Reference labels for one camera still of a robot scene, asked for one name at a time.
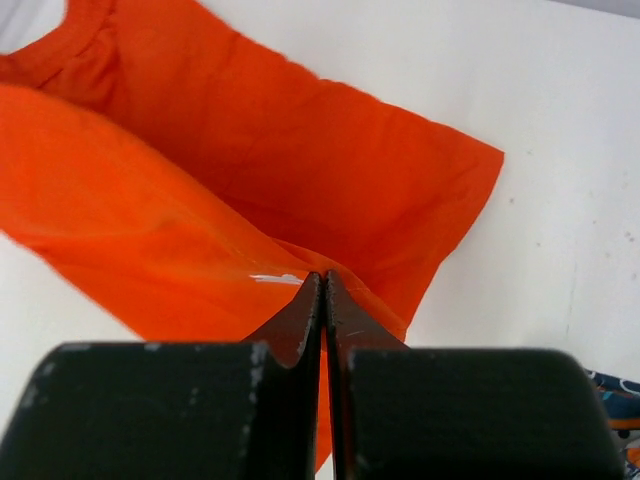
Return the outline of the patterned blue orange shorts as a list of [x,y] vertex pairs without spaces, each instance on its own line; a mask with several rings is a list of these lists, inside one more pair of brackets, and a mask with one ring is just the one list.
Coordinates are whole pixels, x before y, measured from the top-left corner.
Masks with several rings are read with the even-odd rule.
[[625,478],[639,478],[639,383],[587,370],[604,405]]

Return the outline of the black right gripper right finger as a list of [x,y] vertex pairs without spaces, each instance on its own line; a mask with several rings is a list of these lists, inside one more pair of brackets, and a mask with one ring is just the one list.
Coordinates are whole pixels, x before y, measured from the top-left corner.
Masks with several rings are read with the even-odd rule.
[[549,349],[411,348],[326,278],[338,479],[620,479],[596,390]]

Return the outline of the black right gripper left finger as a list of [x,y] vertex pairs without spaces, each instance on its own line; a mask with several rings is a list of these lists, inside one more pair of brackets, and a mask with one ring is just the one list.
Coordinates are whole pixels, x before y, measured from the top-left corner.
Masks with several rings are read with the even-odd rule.
[[5,479],[310,479],[321,278],[238,343],[66,343],[1,441]]

